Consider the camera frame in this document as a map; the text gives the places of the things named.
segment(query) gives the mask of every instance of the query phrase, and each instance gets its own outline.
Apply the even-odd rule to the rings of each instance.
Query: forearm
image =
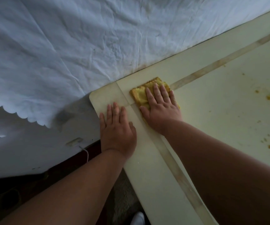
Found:
[[[270,221],[270,167],[181,121],[165,137],[221,224]]]
[[[104,151],[1,224],[95,224],[124,163],[120,152]]]

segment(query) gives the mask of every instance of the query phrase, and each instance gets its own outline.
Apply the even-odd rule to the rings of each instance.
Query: finger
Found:
[[[119,107],[116,102],[113,103],[113,123],[119,123]]]
[[[105,117],[103,113],[99,114],[99,128],[100,128],[101,133],[106,128],[106,122],[105,122]]]
[[[155,100],[154,96],[152,95],[150,89],[146,88],[146,97],[148,98],[148,103],[150,106],[157,104],[157,101]]]
[[[112,106],[111,104],[108,104],[107,106],[107,125],[111,125],[112,124]]]
[[[171,101],[171,103],[172,103],[174,106],[176,106],[177,108],[179,108],[177,102],[175,101],[175,97],[174,97],[173,90],[170,91],[170,101]]]
[[[121,112],[120,112],[120,123],[121,124],[127,124],[128,121],[128,115],[126,113],[126,108],[124,106],[121,107]]]
[[[145,120],[148,121],[150,119],[150,111],[145,106],[141,106],[139,109],[141,110]]]
[[[164,85],[161,85],[160,86],[160,91],[161,91],[161,94],[162,94],[162,97],[163,97],[164,102],[171,103],[170,98],[169,98],[169,95],[168,95],[168,93],[167,93]]]
[[[164,100],[157,84],[154,84],[154,94],[155,94],[155,99],[157,103],[163,104]]]
[[[132,133],[133,133],[133,135],[136,137],[136,139],[137,139],[137,132],[136,132],[136,128],[133,126],[133,122],[129,122],[129,126],[130,126],[130,129],[131,129],[131,131],[132,131]]]

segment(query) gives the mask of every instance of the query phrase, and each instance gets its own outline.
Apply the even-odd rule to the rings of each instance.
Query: person's left hand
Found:
[[[100,143],[102,152],[105,150],[119,151],[125,159],[129,159],[137,145],[136,129],[132,122],[128,121],[126,108],[122,106],[121,112],[116,102],[113,108],[107,107],[107,121],[103,113],[99,114]]]

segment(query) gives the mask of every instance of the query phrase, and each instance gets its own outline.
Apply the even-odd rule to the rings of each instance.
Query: person's left arm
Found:
[[[126,109],[107,107],[100,116],[102,153],[7,216],[0,224],[95,224],[126,160],[136,130]]]

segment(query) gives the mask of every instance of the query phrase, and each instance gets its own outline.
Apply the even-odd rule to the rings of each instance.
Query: white cable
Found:
[[[88,159],[89,159],[89,152],[85,149],[85,148],[82,148],[81,146],[79,146],[80,149],[82,149],[83,151],[86,151],[87,152],[87,162],[88,162]]]

